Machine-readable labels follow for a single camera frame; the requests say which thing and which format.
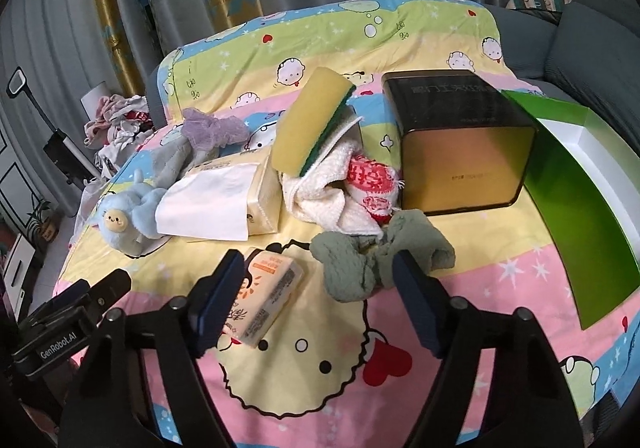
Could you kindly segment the purple mesh scrunchie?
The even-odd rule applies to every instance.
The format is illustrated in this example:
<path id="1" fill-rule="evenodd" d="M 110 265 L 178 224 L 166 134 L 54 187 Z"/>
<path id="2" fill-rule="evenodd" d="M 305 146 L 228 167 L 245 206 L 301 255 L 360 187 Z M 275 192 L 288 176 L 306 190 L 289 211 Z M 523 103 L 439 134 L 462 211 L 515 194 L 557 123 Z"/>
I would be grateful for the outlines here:
<path id="1" fill-rule="evenodd" d="M 250 138 L 250 129 L 235 116 L 218 118 L 196 108 L 184 109 L 182 116 L 181 133 L 195 150 L 211 151 Z"/>

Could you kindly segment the small orange tissue packet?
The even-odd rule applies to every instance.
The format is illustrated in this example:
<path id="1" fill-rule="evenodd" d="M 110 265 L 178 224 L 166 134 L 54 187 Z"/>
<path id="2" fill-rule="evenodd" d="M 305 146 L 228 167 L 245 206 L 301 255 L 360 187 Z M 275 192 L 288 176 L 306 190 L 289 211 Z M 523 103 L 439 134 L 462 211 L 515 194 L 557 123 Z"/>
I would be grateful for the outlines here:
<path id="1" fill-rule="evenodd" d="M 256 347 L 305 271 L 292 257 L 262 249 L 247 251 L 244 266 L 244 278 L 224 323 L 224 333 L 232 343 Z"/>

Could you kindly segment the tissue pack with white tissue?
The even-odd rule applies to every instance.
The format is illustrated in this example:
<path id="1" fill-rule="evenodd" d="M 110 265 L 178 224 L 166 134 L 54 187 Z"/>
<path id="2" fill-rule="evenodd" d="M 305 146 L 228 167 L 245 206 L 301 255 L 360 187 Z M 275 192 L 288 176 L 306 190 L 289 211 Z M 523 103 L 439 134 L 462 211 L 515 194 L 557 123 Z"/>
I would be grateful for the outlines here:
<path id="1" fill-rule="evenodd" d="M 279 229 L 282 190 L 271 148 L 236 153 L 192 169 L 155 210 L 162 235 L 247 241 Z"/>

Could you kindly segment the potted plant decoration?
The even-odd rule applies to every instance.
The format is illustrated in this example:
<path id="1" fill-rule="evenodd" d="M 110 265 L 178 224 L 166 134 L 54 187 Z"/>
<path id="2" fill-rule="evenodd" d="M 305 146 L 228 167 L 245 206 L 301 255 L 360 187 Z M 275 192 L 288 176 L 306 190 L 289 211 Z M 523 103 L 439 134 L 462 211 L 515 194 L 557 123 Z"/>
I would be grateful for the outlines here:
<path id="1" fill-rule="evenodd" d="M 46 199 L 32 201 L 32 211 L 28 213 L 27 237 L 34 242 L 51 243 L 58 235 L 58 213 Z"/>

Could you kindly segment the blue plush toy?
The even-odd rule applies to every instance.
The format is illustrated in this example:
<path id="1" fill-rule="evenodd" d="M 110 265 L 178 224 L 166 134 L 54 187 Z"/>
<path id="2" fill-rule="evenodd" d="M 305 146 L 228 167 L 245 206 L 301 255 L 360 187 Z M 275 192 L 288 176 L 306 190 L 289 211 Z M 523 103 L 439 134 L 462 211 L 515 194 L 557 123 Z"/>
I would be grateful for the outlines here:
<path id="1" fill-rule="evenodd" d="M 111 248 L 128 257 L 142 257 L 163 238 L 155 212 L 165 194 L 165 188 L 145 182 L 143 172 L 137 169 L 127 189 L 100 200 L 89 224 L 98 227 Z"/>

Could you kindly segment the red white patterned cloth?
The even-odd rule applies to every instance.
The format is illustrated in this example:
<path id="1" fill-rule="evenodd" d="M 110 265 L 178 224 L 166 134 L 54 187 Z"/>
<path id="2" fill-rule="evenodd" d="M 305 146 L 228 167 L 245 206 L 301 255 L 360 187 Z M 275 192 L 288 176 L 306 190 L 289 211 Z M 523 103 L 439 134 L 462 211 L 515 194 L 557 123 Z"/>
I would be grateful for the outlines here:
<path id="1" fill-rule="evenodd" d="M 392 167 L 356 153 L 349 160 L 344 186 L 378 225 L 386 225 L 397 208 L 404 183 Z"/>

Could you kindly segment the grey cloth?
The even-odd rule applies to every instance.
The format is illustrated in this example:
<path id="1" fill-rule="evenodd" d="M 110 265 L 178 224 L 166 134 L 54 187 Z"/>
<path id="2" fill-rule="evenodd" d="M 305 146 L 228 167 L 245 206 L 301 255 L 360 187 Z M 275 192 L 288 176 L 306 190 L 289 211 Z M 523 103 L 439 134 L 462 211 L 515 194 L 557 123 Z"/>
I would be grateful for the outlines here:
<path id="1" fill-rule="evenodd" d="M 198 160 L 198 151 L 190 141 L 179 135 L 172 141 L 160 145 L 151 153 L 152 184 L 157 188 L 169 188 L 179 181 Z"/>

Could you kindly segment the white fluffy towel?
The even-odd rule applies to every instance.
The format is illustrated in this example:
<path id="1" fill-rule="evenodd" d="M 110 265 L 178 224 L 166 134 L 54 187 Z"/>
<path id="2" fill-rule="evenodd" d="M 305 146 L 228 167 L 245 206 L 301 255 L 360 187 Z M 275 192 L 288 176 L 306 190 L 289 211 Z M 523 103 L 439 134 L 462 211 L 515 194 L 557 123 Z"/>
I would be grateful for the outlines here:
<path id="1" fill-rule="evenodd" d="M 296 219 L 317 224 L 324 231 L 380 237 L 381 226 L 343 187 L 350 158 L 362 150 L 360 120 L 347 108 L 306 174 L 292 177 L 280 173 L 279 179 L 285 208 Z"/>

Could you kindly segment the black and gold box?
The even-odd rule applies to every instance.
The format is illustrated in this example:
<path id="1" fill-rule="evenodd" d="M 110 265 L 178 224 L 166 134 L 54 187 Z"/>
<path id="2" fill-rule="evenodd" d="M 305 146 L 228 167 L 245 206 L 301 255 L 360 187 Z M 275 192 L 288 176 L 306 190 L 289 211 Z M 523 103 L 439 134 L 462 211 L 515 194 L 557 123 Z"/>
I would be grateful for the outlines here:
<path id="1" fill-rule="evenodd" d="M 401 208 L 445 215 L 513 205 L 535 118 L 469 70 L 387 72 L 400 135 Z"/>

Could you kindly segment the black upright vacuum cleaner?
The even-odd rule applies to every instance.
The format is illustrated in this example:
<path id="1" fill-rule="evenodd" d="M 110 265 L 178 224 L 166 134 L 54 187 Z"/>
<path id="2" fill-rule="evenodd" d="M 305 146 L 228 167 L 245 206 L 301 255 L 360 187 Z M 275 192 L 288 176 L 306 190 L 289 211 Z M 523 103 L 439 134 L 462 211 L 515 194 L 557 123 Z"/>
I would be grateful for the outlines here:
<path id="1" fill-rule="evenodd" d="M 38 104 L 36 97 L 28 85 L 24 70 L 17 66 L 6 85 L 6 94 L 12 100 L 24 93 L 36 109 L 38 115 L 51 131 L 51 135 L 43 146 L 43 151 L 65 177 L 67 185 L 74 185 L 83 190 L 94 179 L 99 179 L 100 172 L 70 137 L 58 127 Z"/>

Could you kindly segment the colourful cartoon bed sheet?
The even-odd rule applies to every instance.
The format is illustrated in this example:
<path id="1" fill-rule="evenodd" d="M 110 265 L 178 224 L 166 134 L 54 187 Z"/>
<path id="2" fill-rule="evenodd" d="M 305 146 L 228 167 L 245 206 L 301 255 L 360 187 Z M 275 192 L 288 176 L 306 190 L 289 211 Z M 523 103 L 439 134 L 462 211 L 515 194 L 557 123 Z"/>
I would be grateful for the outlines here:
<path id="1" fill-rule="evenodd" d="M 585 447 L 629 409 L 638 158 L 484 6 L 279 12 L 157 91 L 58 280 L 130 278 L 63 445 Z"/>

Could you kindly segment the pile of clothes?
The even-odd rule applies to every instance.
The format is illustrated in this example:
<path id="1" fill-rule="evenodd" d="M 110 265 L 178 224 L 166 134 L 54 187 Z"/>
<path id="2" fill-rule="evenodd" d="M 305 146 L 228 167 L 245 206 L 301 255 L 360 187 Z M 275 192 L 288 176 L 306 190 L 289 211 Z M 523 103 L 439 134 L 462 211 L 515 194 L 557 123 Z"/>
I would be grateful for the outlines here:
<path id="1" fill-rule="evenodd" d="M 154 132 L 144 96 L 100 96 L 85 124 L 84 145 L 94 151 L 94 164 L 103 179 L 111 179 Z"/>

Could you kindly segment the yellow green sponge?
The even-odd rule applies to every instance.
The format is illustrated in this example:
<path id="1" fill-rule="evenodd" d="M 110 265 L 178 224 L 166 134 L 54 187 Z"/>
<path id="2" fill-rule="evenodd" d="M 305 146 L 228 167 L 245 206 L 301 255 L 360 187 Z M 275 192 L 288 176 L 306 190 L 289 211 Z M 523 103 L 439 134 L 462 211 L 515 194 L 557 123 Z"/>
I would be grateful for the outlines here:
<path id="1" fill-rule="evenodd" d="M 319 157 L 356 86 L 326 67 L 317 68 L 279 119 L 271 163 L 278 173 L 301 177 Z"/>

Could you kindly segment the white paper roll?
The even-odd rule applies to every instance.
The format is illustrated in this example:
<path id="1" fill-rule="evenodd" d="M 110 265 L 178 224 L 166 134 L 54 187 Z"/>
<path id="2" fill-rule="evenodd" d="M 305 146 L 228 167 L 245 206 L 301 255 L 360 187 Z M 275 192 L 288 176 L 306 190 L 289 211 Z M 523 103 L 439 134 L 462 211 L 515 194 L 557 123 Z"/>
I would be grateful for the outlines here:
<path id="1" fill-rule="evenodd" d="M 101 81 L 96 86 L 80 97 L 80 104 L 85 110 L 87 118 L 93 120 L 96 118 L 96 112 L 101 106 L 102 98 L 108 98 L 113 95 L 112 90 L 105 81 Z"/>

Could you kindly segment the grey sofa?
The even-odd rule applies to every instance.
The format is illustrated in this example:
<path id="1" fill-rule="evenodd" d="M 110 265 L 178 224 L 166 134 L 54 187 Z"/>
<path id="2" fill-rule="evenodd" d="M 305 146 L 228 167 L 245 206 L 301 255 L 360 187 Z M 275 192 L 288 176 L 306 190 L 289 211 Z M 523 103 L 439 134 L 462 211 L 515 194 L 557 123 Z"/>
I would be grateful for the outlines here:
<path id="1" fill-rule="evenodd" d="M 488 10 L 518 78 L 597 112 L 639 149 L 638 0 L 572 0 L 555 22 L 526 10 Z"/>

